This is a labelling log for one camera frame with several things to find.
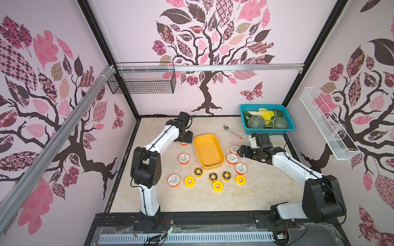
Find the orange tape roll mid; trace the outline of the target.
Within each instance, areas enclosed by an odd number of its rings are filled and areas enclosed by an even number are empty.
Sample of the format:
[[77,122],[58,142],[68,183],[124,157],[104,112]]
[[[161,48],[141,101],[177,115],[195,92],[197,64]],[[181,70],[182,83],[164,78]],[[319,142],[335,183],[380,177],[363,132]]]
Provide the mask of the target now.
[[236,154],[230,153],[226,157],[227,163],[230,165],[235,165],[238,162],[238,156]]
[[180,164],[187,165],[190,162],[190,156],[187,153],[182,153],[178,157],[178,160],[179,160]]

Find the yellow plastic storage box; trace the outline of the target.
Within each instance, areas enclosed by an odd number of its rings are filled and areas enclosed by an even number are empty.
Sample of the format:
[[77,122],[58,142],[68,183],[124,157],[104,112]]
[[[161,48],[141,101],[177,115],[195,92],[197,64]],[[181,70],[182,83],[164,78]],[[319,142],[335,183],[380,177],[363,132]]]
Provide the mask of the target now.
[[201,167],[205,170],[216,169],[222,166],[225,155],[214,134],[204,134],[194,139],[194,146]]

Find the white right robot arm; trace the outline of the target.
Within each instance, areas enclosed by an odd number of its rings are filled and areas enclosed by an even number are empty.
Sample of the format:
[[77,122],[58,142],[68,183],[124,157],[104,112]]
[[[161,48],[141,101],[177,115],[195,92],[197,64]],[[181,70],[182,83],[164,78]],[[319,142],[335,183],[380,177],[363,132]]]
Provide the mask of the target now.
[[332,175],[322,175],[288,155],[285,149],[274,147],[268,134],[252,134],[250,145],[241,145],[239,157],[272,165],[290,176],[303,189],[300,202],[281,203],[270,208],[269,220],[308,220],[313,223],[347,218],[347,209],[339,181]]

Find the black yellow tape roll right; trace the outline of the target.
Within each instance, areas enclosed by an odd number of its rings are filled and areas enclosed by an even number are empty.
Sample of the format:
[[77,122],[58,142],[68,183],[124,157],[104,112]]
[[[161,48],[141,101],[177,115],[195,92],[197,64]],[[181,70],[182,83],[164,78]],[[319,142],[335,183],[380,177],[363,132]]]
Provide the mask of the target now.
[[232,178],[232,175],[231,175],[230,172],[224,171],[224,172],[222,173],[222,179],[223,179],[224,181],[230,181],[231,178]]

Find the black yellow tape roll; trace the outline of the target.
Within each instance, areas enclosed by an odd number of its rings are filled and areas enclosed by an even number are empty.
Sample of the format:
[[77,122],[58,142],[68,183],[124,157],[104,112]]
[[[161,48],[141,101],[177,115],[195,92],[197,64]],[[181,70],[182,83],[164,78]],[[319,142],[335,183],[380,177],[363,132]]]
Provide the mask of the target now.
[[194,175],[196,177],[201,177],[203,175],[203,170],[201,168],[195,168],[194,169]]
[[230,181],[231,178],[232,178],[232,175],[231,175],[230,172],[224,171],[224,172],[222,173],[222,179],[223,179],[224,181]]
[[209,173],[208,179],[210,182],[215,182],[218,180],[218,175],[214,172]]

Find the black yellow tape roll left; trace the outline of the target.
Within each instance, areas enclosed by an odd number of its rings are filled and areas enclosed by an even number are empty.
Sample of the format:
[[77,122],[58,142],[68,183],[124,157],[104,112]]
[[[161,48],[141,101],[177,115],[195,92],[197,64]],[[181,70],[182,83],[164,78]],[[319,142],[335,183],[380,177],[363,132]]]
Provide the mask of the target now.
[[194,169],[194,175],[196,177],[201,177],[203,175],[203,170],[201,168],[195,168]]

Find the black yellow tape roll centre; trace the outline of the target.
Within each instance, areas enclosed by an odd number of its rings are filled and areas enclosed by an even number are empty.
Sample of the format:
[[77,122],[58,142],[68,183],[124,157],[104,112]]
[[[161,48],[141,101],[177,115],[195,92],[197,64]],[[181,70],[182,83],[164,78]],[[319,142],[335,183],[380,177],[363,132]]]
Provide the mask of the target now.
[[218,175],[214,172],[209,173],[208,179],[210,182],[215,182],[218,180]]

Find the yellow tape roll centre front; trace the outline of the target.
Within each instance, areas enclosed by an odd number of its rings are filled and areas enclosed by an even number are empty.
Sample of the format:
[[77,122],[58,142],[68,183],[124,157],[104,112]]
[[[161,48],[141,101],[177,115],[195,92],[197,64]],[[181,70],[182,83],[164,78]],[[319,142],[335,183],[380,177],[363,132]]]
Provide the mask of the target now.
[[215,192],[220,193],[223,191],[223,183],[219,180],[216,180],[213,182],[212,188]]

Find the green melon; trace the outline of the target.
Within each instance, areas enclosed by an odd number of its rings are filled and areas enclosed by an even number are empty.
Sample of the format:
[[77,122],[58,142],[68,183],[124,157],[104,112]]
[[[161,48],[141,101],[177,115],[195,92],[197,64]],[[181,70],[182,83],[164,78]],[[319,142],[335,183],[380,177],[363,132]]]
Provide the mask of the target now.
[[274,129],[288,129],[288,122],[285,118],[283,117],[276,117],[273,120],[273,128]]
[[264,129],[265,119],[259,115],[253,115],[247,120],[247,127],[251,129]]

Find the green melon right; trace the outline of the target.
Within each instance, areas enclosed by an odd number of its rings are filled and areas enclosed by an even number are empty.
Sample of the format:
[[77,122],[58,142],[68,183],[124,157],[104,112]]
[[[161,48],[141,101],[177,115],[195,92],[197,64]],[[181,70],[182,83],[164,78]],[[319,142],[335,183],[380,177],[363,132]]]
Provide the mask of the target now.
[[273,128],[274,129],[288,129],[288,122],[285,118],[283,117],[276,117],[273,120]]

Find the teal plastic basket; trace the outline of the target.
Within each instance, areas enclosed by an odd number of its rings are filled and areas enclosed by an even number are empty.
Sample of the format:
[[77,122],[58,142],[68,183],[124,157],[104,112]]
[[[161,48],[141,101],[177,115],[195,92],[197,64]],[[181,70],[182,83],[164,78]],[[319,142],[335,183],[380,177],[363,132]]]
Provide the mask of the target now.
[[[264,128],[250,128],[250,124],[248,120],[251,118],[252,114],[249,113],[261,113],[263,111],[259,111],[259,109],[266,109],[267,111],[272,111],[275,113],[275,116],[271,118],[270,121],[265,120]],[[287,109],[283,105],[275,105],[275,104],[242,104],[240,105],[240,113],[242,118],[242,123],[244,127],[244,131],[247,135],[262,134],[267,133],[268,135],[284,135],[289,131],[295,130],[295,124],[287,111]],[[286,128],[275,128],[275,121],[278,121],[279,118],[283,118],[283,121],[287,123]]]

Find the yellow toy corn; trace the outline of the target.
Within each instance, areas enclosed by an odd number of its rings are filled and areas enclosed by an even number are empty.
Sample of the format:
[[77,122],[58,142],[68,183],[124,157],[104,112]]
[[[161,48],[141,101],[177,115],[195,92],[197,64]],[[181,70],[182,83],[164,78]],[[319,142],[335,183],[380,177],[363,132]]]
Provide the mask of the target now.
[[265,120],[265,125],[268,126],[271,120],[274,118],[275,113],[273,111],[267,110],[265,108],[260,108],[258,111],[249,111],[251,115],[258,115]]

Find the aluminium rail back wall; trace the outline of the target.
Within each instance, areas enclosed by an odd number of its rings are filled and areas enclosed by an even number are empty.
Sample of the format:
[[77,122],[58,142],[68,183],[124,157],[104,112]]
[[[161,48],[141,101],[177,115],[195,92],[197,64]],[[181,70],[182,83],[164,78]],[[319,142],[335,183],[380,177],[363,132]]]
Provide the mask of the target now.
[[186,65],[176,66],[169,63],[166,66],[160,66],[154,63],[117,63],[119,70],[162,70],[174,72],[198,72],[198,71],[264,71],[264,70],[303,70],[304,64],[241,64],[241,65]]

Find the aluminium rail wall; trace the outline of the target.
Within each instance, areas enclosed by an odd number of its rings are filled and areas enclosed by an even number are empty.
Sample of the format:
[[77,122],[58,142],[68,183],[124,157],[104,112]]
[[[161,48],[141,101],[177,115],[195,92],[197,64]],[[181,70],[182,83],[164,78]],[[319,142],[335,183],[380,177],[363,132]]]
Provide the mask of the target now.
[[34,160],[32,166],[27,169],[21,179],[6,196],[4,202],[1,204],[1,234],[4,234],[5,229],[10,224],[14,215],[18,212],[23,202],[27,199],[30,192],[39,182],[46,169],[64,145],[68,136],[80,122],[84,113],[88,110],[95,97],[99,94],[100,90],[105,86],[108,79],[115,73],[115,71],[116,69],[114,65],[108,65],[105,67],[87,91],[87,94],[82,97],[75,109],[72,110],[71,114],[63,122],[59,130],[57,130],[54,137]]
[[198,72],[198,71],[264,71],[264,70],[303,70],[304,64],[241,64],[241,65],[186,65],[176,66],[169,63],[166,66],[160,66],[154,63],[117,63],[119,70],[162,70],[174,72]]

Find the aluminium rail left wall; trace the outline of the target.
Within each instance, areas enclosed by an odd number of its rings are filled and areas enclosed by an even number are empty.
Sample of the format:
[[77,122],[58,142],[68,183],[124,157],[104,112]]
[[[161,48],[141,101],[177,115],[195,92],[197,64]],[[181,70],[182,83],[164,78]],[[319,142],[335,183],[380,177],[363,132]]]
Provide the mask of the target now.
[[46,169],[64,145],[68,136],[80,122],[84,113],[88,110],[95,97],[99,94],[100,90],[105,86],[108,79],[115,73],[115,71],[116,69],[114,65],[108,65],[105,67],[87,91],[87,94],[82,97],[75,109],[72,110],[71,114],[63,122],[59,130],[57,130],[54,137],[34,160],[32,166],[27,169],[21,179],[6,196],[4,202],[1,204],[1,234],[4,234],[5,229],[10,224],[14,215],[18,212],[23,202],[27,199],[30,192],[39,182]]

